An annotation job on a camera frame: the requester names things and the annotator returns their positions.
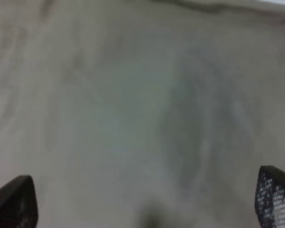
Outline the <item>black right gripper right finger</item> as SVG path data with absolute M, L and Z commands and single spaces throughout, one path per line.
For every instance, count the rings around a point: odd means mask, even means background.
M 285 172 L 261 166 L 255 193 L 255 212 L 262 228 L 285 228 Z

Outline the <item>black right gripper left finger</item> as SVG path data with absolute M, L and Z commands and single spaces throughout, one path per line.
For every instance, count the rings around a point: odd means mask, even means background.
M 0 188 L 0 228 L 35 228 L 38 203 L 33 178 L 20 175 Z

